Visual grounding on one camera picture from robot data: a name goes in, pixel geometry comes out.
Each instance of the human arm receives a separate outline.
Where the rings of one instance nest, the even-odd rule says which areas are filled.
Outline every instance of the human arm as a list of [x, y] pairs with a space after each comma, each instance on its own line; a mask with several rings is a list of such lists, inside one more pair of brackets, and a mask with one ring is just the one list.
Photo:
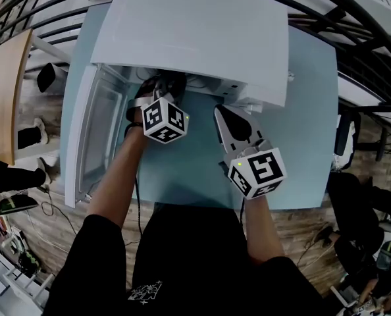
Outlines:
[[365, 286], [364, 290], [359, 296], [358, 303], [360, 305], [363, 305], [365, 303], [365, 300], [368, 298], [369, 294], [374, 290], [375, 286], [377, 285], [377, 282], [378, 282], [377, 278], [373, 278], [372, 280], [368, 281], [367, 285]]
[[255, 264], [285, 256], [265, 196], [246, 200], [248, 255]]
[[131, 127], [90, 202], [87, 216], [96, 214], [122, 227], [130, 206], [138, 164], [147, 145], [143, 128]]

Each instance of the wooden floor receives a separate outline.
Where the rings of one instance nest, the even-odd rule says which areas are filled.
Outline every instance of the wooden floor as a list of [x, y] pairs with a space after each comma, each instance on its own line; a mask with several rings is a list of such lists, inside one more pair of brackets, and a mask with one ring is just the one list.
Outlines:
[[[23, 99], [28, 103], [28, 106], [22, 107], [22, 120], [30, 120], [39, 115], [45, 122], [48, 122], [52, 134], [59, 134], [62, 97], [39, 94], [37, 95], [38, 98], [34, 99], [33, 94], [34, 92], [30, 92], [29, 98], [27, 100]], [[359, 141], [377, 141], [380, 131], [381, 128], [371, 119], [364, 117]], [[391, 190], [391, 155], [385, 155], [379, 163], [376, 163], [374, 159], [374, 153], [357, 151], [352, 167], [348, 171], [356, 174], [362, 181], [368, 179], [369, 176], [373, 176], [374, 183], [377, 186]], [[47, 195], [36, 189], [29, 190], [29, 195], [39, 203], [48, 201]], [[86, 204], [80, 203], [76, 209], [70, 209], [64, 205], [63, 196], [55, 193], [52, 196], [53, 203], [68, 215], [75, 231], [78, 231], [86, 214]], [[44, 208], [49, 211], [46, 204], [44, 204]], [[150, 219], [152, 212], [153, 204], [142, 203], [143, 228]], [[11, 214], [10, 223], [24, 231], [31, 249], [43, 261], [45, 271], [56, 275], [65, 262], [66, 253], [74, 240], [74, 233], [66, 219], [56, 210], [51, 217], [45, 215], [40, 207], [31, 209], [28, 213]], [[326, 223], [335, 224], [334, 213], [327, 196], [323, 199], [323, 206], [320, 208], [273, 211], [273, 219], [284, 245], [284, 250], [295, 263], [298, 262], [305, 251], [306, 244], [323, 225]], [[126, 243], [139, 240], [135, 201], [130, 206], [129, 214], [122, 228], [122, 236]], [[128, 287], [130, 287], [132, 280], [137, 247], [138, 244], [130, 244], [126, 247]], [[300, 261], [300, 269], [322, 295], [326, 295], [330, 286], [336, 284], [344, 275], [334, 249], [323, 249], [320, 244], [312, 247], [305, 254]]]

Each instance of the cable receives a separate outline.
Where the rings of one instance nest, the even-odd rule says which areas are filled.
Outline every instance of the cable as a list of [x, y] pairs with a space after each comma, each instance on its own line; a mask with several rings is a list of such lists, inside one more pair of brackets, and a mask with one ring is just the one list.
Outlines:
[[303, 273], [305, 270], [307, 270], [307, 268], [310, 268], [310, 266], [312, 266], [314, 263], [316, 263], [318, 260], [320, 260], [329, 250], [331, 250], [332, 248], [334, 247], [334, 244], [331, 244], [320, 256], [318, 256], [318, 258], [316, 258], [313, 262], [311, 262], [308, 266], [306, 266], [305, 268], [303, 268], [301, 270], [301, 273]]
[[245, 207], [245, 201], [243, 199], [242, 204], [241, 204], [241, 211], [240, 211], [240, 225], [241, 225], [242, 229], [244, 229], [244, 224], [242, 222], [242, 215], [244, 214], [244, 207]]
[[[142, 124], [142, 123], [130, 123], [130, 124], [125, 128], [124, 137], [126, 137], [127, 132], [128, 132], [129, 129], [132, 128], [133, 126], [143, 126], [143, 124]], [[135, 179], [135, 185], [136, 185], [137, 207], [138, 207], [138, 230], [140, 231], [140, 240], [141, 240], [141, 239], [142, 239], [142, 236], [143, 236], [143, 232], [142, 232], [142, 223], [141, 223], [140, 191], [138, 190], [137, 176], [136, 176], [136, 179]], [[131, 241], [131, 242], [127, 243], [125, 246], [128, 246], [128, 245], [130, 245], [130, 244], [137, 244], [138, 242], [140, 242], [140, 240], [138, 240], [138, 241]]]
[[[43, 214], [46, 215], [46, 216], [48, 216], [48, 217], [52, 217], [52, 216], [54, 215], [53, 209], [54, 209], [54, 208], [58, 209], [59, 213], [61, 213], [61, 214], [64, 216], [64, 218], [68, 221], [68, 223], [69, 223], [70, 226], [71, 226], [72, 231], [73, 231], [74, 234], [77, 236], [76, 230], [74, 229], [74, 227], [73, 227], [73, 225], [72, 225], [70, 219], [65, 215], [65, 213], [64, 213], [63, 211], [61, 211], [61, 209], [60, 209], [59, 207], [57, 207], [57, 206], [55, 206], [55, 205], [53, 204], [52, 197], [51, 197], [51, 194], [49, 193], [49, 191], [46, 190], [45, 188], [42, 188], [42, 187], [39, 187], [38, 189], [40, 189], [41, 191], [43, 190], [43, 191], [49, 196], [49, 200], [51, 201], [51, 202], [47, 202], [47, 201], [41, 202], [41, 206], [40, 206], [40, 207], [42, 208]], [[48, 204], [48, 205], [51, 206], [51, 213], [50, 213], [50, 214], [46, 213], [45, 210], [43, 209], [43, 204], [44, 204], [44, 203], [46, 203], [46, 204]]]
[[299, 268], [300, 267], [300, 262], [302, 260], [302, 258], [304, 257], [304, 255], [317, 243], [318, 241], [314, 242], [313, 244], [309, 245], [305, 251], [301, 254], [300, 256], [300, 259], [298, 260], [298, 262], [296, 263], [296, 267]]
[[27, 215], [29, 216], [30, 224], [32, 224], [33, 229], [35, 230], [36, 234], [39, 236], [39, 238], [40, 238], [42, 241], [46, 242], [47, 244], [49, 244], [49, 245], [51, 245], [51, 246], [53, 246], [53, 247], [58, 248], [59, 250], [62, 250], [64, 253], [67, 253], [67, 254], [68, 254], [68, 252], [67, 252], [66, 250], [64, 250], [63, 248], [61, 248], [61, 247], [59, 247], [59, 246], [53, 244], [52, 242], [50, 242], [50, 241], [44, 239], [43, 236], [40, 235], [40, 233], [38, 232], [38, 230], [35, 228], [35, 225], [34, 225], [34, 223], [33, 223], [33, 221], [32, 221], [32, 218], [31, 218], [31, 216], [30, 216], [30, 214], [29, 214], [29, 211], [26, 211], [26, 213], [27, 213]]
[[143, 236], [143, 232], [142, 232], [142, 224], [141, 224], [141, 221], [140, 221], [140, 217], [141, 217], [141, 211], [140, 211], [140, 193], [139, 193], [139, 191], [138, 191], [137, 176], [136, 176], [136, 194], [137, 194], [137, 206], [138, 206], [138, 230], [140, 231], [140, 239], [141, 239], [142, 236]]

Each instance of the white graphic print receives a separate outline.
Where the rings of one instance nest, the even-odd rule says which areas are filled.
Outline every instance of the white graphic print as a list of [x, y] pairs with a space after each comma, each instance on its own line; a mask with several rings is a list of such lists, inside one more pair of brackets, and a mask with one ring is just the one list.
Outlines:
[[258, 185], [283, 176], [282, 170], [272, 152], [248, 158], [248, 163]]
[[162, 141], [163, 143], [167, 143], [167, 142], [170, 142], [171, 140], [181, 136], [181, 134], [179, 134], [178, 132], [175, 132], [171, 128], [166, 127], [166, 128], [159, 129], [158, 131], [150, 134], [150, 136]]
[[[146, 122], [149, 122], [150, 124], [153, 124], [154, 123], [154, 120], [152, 119], [154, 115], [156, 115], [157, 113], [159, 112], [158, 109], [155, 109], [155, 110], [147, 110], [147, 112], [145, 113], [145, 119], [146, 119]], [[157, 122], [159, 120], [159, 116], [156, 116], [155, 117], [155, 121]]]
[[259, 173], [259, 177], [261, 179], [264, 179], [268, 176], [272, 176], [273, 175], [273, 171], [272, 171], [272, 168], [270, 166], [270, 162], [272, 161], [272, 159], [270, 157], [267, 157], [266, 158], [266, 163], [265, 164], [261, 164], [259, 163], [259, 161], [254, 161], [254, 167], [257, 171], [262, 171]]
[[[161, 131], [161, 134], [158, 135], [158, 138], [159, 138], [160, 140], [165, 140], [165, 138], [166, 138], [165, 134], [166, 134], [167, 132], [169, 132], [169, 129], [168, 129], [168, 128], [162, 130], [162, 131]], [[176, 136], [175, 133], [171, 133], [171, 134], [169, 134], [169, 137], [168, 137], [168, 138], [174, 138], [175, 136]]]
[[230, 173], [230, 179], [237, 185], [241, 192], [246, 196], [251, 190], [251, 185], [248, 184], [248, 181], [238, 172], [234, 167]]
[[149, 130], [162, 122], [161, 102], [157, 100], [143, 110], [145, 129]]
[[275, 182], [274, 184], [258, 188], [257, 191], [255, 191], [255, 193], [253, 194], [253, 198], [263, 196], [266, 193], [274, 191], [275, 189], [277, 189], [277, 186], [279, 186], [280, 183], [281, 182]]
[[170, 124], [184, 131], [184, 113], [180, 109], [168, 104], [168, 117]]
[[149, 300], [156, 298], [157, 292], [162, 286], [162, 281], [157, 281], [155, 284], [146, 284], [139, 286], [133, 290], [128, 301], [140, 301], [141, 304], [145, 305], [149, 303]]

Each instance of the tabletop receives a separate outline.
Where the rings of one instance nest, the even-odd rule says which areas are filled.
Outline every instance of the tabletop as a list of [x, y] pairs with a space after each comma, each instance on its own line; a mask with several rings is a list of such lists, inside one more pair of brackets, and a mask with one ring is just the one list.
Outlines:
[[[264, 135], [280, 149], [288, 173], [279, 188], [267, 195], [271, 209], [321, 205], [336, 134], [334, 48], [293, 27], [289, 47], [289, 69], [295, 79], [288, 83], [285, 107], [253, 113]], [[224, 149], [217, 138], [213, 109], [220, 102], [201, 93], [184, 95], [181, 108], [190, 115], [188, 134], [167, 145], [150, 141], [138, 173], [142, 200], [240, 208], [242, 195], [218, 165]]]
[[16, 106], [31, 44], [32, 30], [25, 30], [0, 45], [0, 161], [10, 165], [16, 149]]

